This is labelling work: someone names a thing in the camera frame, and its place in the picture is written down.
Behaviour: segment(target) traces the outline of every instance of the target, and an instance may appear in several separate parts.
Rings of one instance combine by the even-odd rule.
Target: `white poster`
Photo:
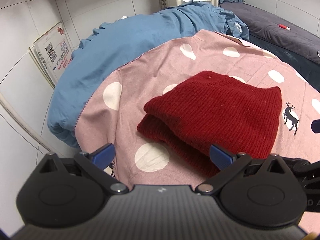
[[[34,43],[44,70],[54,85],[71,62],[72,49],[68,43],[62,23],[58,23]]]

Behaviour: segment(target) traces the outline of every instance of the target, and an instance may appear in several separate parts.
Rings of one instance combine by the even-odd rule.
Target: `gray bed cover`
[[[319,37],[272,13],[248,4],[223,3],[221,7],[237,15],[248,26],[250,32],[320,64]],[[291,30],[282,29],[279,24],[285,25]]]

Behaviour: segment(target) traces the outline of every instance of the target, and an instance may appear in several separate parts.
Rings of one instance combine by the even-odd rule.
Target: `folded red garment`
[[[147,138],[164,141],[211,177],[218,172],[209,158],[212,144],[258,159],[270,154],[281,106],[279,87],[256,88],[203,71],[147,102],[147,114],[137,130]]]

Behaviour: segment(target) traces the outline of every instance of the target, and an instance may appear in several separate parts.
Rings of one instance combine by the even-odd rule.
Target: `pink polka dot sheet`
[[[272,53],[206,30],[168,41],[113,71],[79,116],[75,134],[82,150],[93,152],[113,143],[115,176],[130,188],[135,184],[200,184],[206,178],[166,144],[144,138],[137,125],[145,115],[146,102],[204,70],[260,88],[280,87],[283,111],[272,153],[320,160],[320,135],[310,127],[320,119],[320,94]],[[305,212],[300,225],[320,233],[319,221],[320,214]]]

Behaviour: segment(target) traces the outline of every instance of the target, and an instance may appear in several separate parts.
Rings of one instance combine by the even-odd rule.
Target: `blue bed sheet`
[[[201,29],[249,38],[248,27],[237,16],[205,2],[103,23],[73,52],[73,60],[52,95],[49,130],[69,146],[79,147],[74,133],[77,119],[112,71],[169,40],[193,36]]]

